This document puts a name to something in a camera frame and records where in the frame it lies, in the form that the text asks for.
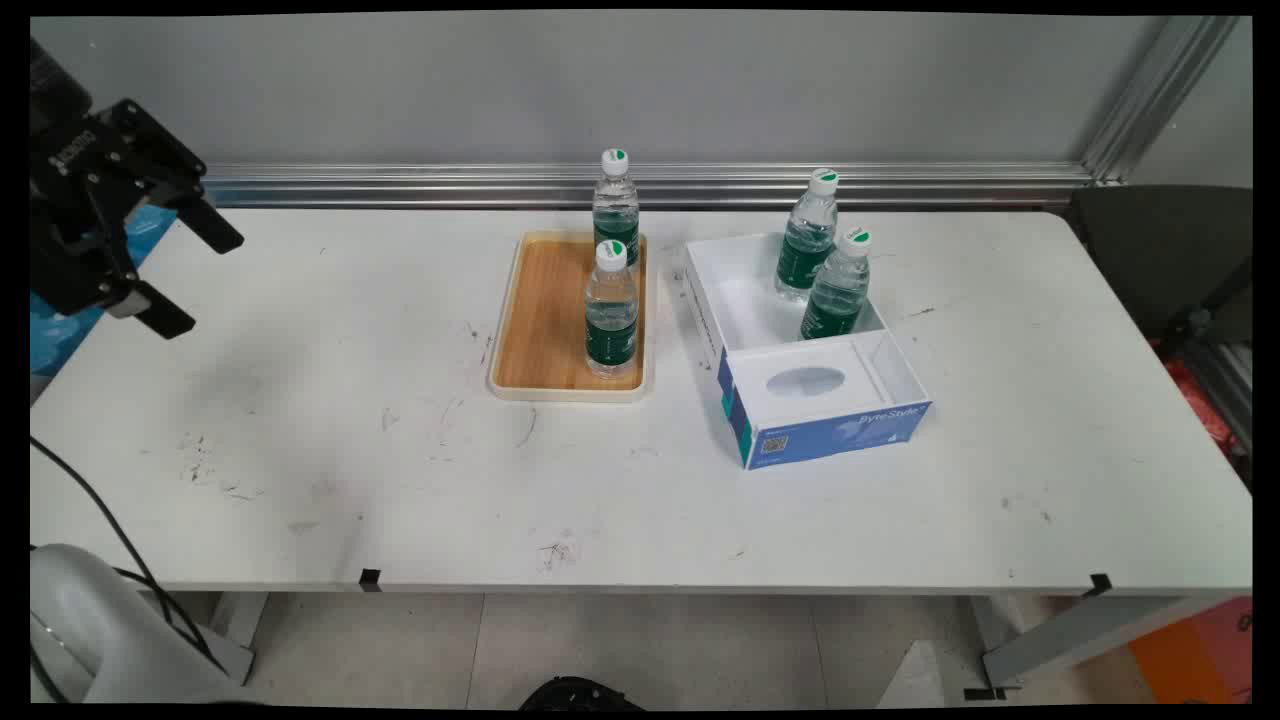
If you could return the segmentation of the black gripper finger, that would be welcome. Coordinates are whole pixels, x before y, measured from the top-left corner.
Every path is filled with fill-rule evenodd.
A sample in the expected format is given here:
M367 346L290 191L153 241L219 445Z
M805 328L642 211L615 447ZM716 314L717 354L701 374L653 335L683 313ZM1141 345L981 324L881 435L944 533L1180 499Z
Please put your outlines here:
M133 318L164 340L195 328L195 319L140 277L125 224L72 233L58 227L58 311L70 316L101 309Z
M206 165L140 104L125 99L99 113L106 168L173 210L211 250L227 254L244 238L206 197Z

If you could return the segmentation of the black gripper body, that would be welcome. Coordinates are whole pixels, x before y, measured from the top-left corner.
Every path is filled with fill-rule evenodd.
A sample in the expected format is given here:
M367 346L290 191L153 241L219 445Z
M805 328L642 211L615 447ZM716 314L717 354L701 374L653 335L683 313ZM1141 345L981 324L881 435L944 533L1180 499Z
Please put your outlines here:
M88 91L37 42L29 44L31 284L58 293L58 227L72 233L125 224L148 201L106 168L105 129Z

